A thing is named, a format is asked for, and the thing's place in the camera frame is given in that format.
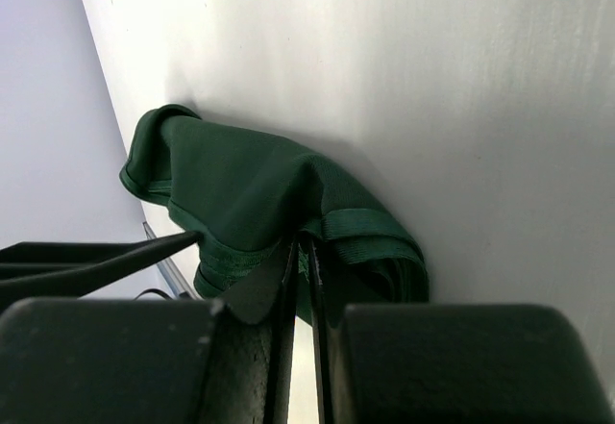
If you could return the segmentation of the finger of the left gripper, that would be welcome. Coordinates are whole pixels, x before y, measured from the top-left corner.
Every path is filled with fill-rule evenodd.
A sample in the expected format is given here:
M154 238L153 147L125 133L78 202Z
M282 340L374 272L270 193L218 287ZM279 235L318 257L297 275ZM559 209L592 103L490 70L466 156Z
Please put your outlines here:
M77 299L200 240L182 232L138 242L19 242L1 250L1 312L30 299Z

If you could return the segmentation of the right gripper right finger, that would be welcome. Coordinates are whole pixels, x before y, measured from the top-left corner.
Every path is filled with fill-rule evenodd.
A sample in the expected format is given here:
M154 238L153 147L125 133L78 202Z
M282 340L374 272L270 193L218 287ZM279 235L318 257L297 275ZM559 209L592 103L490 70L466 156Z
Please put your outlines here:
M610 423L569 320L540 305L391 304L308 246L323 423Z

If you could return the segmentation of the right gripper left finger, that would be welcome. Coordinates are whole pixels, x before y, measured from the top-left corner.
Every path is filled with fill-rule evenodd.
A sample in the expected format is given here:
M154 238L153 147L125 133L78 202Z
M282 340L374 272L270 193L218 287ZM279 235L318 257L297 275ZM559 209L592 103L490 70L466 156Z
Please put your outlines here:
M5 423L283 423L296 245L206 300L28 298L1 317Z

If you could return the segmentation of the dark green cloth napkin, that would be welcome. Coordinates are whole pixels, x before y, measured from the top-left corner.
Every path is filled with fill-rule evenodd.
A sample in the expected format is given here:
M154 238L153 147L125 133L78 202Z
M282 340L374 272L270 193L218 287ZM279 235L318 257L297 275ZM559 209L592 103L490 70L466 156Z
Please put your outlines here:
M165 105L138 120L120 181L201 234L193 285L204 298L299 234L325 244L388 301L430 298L425 258L409 232L342 166L289 138Z

